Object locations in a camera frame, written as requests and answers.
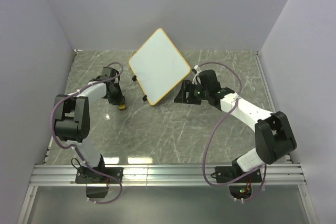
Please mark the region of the yellow and black eraser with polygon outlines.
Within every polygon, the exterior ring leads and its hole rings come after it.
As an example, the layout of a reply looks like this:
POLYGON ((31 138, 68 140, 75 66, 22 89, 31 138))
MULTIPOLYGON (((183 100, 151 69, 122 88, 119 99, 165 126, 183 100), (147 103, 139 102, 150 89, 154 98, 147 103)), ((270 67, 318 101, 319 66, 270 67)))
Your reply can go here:
POLYGON ((124 110, 124 109, 126 109, 126 105, 125 104, 121 104, 121 105, 119 105, 119 110, 124 110))

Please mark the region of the yellow framed whiteboard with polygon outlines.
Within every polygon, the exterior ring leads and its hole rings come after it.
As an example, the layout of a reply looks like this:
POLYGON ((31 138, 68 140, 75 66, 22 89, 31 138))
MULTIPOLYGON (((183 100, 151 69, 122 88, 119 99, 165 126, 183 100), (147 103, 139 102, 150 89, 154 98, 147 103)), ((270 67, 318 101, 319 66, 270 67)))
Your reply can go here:
POLYGON ((160 102, 191 72, 191 67, 162 28, 157 29, 129 59, 146 100, 160 102))

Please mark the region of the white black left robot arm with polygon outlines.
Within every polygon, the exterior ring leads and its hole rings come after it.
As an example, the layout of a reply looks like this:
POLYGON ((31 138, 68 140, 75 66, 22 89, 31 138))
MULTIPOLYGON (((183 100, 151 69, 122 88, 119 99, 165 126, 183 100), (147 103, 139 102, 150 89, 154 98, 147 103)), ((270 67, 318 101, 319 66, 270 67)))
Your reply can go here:
POLYGON ((82 89, 71 94, 55 97, 50 127, 56 144, 66 150, 73 149, 81 159, 78 175, 100 183, 106 178, 106 168, 102 155, 91 140, 90 106, 97 100, 106 99, 110 105, 126 108, 125 97, 120 88, 121 71, 106 66, 102 74, 89 81, 82 89))

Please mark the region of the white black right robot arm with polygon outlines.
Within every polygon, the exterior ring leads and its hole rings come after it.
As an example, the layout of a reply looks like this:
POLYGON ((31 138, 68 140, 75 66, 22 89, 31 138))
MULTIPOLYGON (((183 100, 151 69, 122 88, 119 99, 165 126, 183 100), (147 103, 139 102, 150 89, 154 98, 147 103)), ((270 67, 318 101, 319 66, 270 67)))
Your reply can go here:
POLYGON ((175 103, 209 105, 230 114, 251 128, 255 134, 255 147, 232 162, 229 176, 245 181, 250 171, 261 165, 270 165, 297 148, 287 116, 272 113, 241 98, 237 92, 221 87, 214 70, 200 72, 195 81, 184 80, 174 99, 175 103))

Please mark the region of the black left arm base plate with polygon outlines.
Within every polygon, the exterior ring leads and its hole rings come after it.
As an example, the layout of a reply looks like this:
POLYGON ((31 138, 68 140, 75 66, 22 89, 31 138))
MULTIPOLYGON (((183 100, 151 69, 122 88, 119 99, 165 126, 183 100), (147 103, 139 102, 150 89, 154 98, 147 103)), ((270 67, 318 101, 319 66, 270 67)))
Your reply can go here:
POLYGON ((99 175, 87 167, 78 168, 75 183, 76 184, 117 184, 122 181, 122 167, 105 167, 101 171, 108 177, 99 175))

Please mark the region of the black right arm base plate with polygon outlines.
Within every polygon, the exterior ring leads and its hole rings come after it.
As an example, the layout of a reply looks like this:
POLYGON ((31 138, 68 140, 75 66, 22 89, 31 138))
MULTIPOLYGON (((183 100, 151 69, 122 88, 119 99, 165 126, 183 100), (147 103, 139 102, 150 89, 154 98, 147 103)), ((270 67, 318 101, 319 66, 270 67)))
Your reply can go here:
MULTIPOLYGON (((211 178, 216 180, 217 184, 229 182, 237 177, 246 174, 238 165, 232 166, 216 166, 215 171, 211 173, 211 178)), ((261 171, 258 169, 247 176, 235 181, 235 183, 260 183, 262 181, 261 171)))

